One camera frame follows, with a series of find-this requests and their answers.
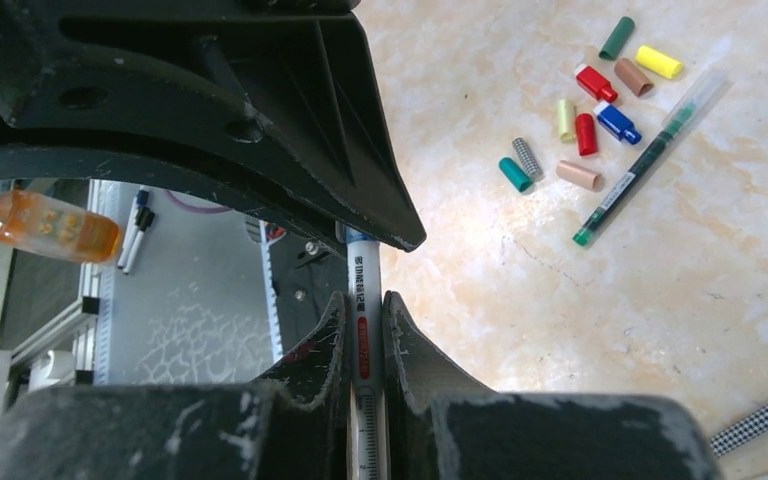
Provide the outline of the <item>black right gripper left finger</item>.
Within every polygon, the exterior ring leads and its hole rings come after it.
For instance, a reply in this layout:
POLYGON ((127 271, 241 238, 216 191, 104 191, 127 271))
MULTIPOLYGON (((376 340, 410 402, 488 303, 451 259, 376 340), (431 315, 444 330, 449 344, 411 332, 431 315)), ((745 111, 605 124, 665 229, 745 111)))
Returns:
POLYGON ((0 424, 0 479, 340 479, 348 299, 242 384, 75 386, 20 399, 0 424))

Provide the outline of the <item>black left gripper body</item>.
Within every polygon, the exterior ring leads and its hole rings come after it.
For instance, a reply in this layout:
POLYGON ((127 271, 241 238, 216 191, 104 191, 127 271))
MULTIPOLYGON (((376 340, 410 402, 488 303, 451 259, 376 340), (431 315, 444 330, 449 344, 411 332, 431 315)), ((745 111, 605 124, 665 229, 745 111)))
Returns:
POLYGON ((352 1, 0 1, 0 180, 175 190, 341 250, 426 238, 352 1))

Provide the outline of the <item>clear blue long-nib marker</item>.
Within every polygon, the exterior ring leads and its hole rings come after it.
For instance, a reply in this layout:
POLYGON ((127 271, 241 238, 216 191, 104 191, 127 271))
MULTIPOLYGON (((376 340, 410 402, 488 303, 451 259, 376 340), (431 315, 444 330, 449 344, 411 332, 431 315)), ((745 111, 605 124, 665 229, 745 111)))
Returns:
POLYGON ((351 366, 349 466, 351 479, 390 477, 385 399, 380 244, 349 227, 347 248, 351 366))

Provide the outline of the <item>teal pen cap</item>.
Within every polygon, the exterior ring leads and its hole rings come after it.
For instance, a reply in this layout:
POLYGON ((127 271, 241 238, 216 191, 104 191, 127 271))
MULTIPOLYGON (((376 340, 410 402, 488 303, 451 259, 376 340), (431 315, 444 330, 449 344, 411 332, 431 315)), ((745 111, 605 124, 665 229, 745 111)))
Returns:
POLYGON ((510 157, 503 157, 498 162, 499 170, 519 192, 528 190, 534 183, 533 179, 510 157))

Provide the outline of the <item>grey pen cap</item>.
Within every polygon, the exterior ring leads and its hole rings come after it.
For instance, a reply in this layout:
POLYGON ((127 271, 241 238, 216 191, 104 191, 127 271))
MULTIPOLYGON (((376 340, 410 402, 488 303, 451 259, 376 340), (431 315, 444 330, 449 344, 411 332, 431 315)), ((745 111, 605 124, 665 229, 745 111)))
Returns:
POLYGON ((543 177, 543 169, 526 140, 522 137, 514 138, 512 140, 512 147, 519 158, 525 174, 534 180, 541 179, 543 177))

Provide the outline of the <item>peach pen cap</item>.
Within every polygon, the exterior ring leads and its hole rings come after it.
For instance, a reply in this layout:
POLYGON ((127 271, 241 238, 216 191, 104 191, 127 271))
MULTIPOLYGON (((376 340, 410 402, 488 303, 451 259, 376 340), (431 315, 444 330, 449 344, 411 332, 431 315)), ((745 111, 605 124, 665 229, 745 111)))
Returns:
POLYGON ((559 161, 555 172, 560 179, 589 191, 598 192, 604 185, 601 173, 567 160, 559 161))

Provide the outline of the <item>pale green pen cap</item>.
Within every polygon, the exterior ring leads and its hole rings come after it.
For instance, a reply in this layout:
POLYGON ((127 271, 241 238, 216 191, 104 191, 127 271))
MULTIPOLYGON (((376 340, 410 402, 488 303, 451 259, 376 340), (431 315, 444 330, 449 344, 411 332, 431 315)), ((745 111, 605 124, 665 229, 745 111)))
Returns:
POLYGON ((561 98, 556 105, 556 127, 561 142, 570 143, 576 140, 575 118, 574 103, 567 98, 561 98))

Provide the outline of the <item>red pen cap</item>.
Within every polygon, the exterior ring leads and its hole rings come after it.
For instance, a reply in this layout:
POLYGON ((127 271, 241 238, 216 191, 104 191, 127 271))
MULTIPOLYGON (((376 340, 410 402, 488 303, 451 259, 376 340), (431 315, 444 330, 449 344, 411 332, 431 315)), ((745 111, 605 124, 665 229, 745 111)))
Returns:
POLYGON ((591 114, 581 113, 575 119, 578 153, 581 157, 594 155, 599 151, 595 121, 591 114))

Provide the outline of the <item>red white clip cap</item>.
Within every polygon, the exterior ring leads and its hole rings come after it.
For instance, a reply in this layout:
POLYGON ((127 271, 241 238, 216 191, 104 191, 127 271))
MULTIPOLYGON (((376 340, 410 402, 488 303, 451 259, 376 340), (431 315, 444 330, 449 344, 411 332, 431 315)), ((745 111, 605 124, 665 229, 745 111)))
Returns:
POLYGON ((576 83, 596 101, 613 103, 618 93, 610 81, 598 70, 587 64, 580 64, 574 70, 576 83))

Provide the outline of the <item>checkered pattern pen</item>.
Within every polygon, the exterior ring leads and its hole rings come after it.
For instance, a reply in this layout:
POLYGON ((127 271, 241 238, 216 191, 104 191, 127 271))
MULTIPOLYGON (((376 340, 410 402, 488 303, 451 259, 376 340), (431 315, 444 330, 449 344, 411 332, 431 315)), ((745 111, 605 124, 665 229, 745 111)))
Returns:
POLYGON ((708 442, 712 454, 720 458, 768 432, 768 403, 726 427, 708 442))

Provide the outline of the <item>blue pen cap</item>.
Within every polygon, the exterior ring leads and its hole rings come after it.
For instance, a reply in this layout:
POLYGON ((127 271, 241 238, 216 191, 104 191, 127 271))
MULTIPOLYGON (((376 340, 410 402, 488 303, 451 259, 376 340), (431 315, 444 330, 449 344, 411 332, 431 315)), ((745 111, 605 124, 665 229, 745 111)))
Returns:
POLYGON ((617 141, 637 145, 642 140, 634 123, 618 108, 607 101, 600 101, 593 109, 598 123, 617 141))

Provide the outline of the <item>dark green pen cap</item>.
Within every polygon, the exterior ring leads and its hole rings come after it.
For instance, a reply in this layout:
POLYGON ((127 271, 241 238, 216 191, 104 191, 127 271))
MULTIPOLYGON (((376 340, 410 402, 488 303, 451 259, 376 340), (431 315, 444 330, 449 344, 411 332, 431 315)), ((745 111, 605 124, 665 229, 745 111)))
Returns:
POLYGON ((616 60, 629 41, 635 27, 636 23, 632 18, 621 17, 603 43, 598 57, 603 60, 616 60))

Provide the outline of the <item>brown pen cap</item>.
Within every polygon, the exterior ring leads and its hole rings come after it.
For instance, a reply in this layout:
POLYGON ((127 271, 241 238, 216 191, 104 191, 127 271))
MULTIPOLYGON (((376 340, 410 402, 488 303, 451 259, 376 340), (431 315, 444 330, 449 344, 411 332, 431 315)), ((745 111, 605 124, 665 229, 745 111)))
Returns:
POLYGON ((628 58, 616 61, 614 73, 636 97, 642 97, 654 88, 654 83, 628 58))

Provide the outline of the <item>dark grey marker pen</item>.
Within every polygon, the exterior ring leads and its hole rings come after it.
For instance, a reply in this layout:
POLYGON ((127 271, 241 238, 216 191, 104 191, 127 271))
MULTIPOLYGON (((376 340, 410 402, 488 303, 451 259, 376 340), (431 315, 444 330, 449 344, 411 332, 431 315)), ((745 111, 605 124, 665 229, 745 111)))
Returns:
POLYGON ((729 83, 722 70, 709 70, 701 75, 677 102, 662 122, 661 131, 646 146, 631 167, 608 191, 572 240, 580 247, 589 247, 619 214, 649 174, 701 119, 709 113, 729 83))

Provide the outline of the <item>yellow pen cap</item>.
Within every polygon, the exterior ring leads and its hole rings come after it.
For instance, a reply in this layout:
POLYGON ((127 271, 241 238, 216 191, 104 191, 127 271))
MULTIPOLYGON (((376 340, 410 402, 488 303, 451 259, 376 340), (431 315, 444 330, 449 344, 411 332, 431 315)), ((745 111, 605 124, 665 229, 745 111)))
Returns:
POLYGON ((644 69, 669 80, 676 78, 684 70, 682 62, 648 45, 638 48, 635 61, 644 69))

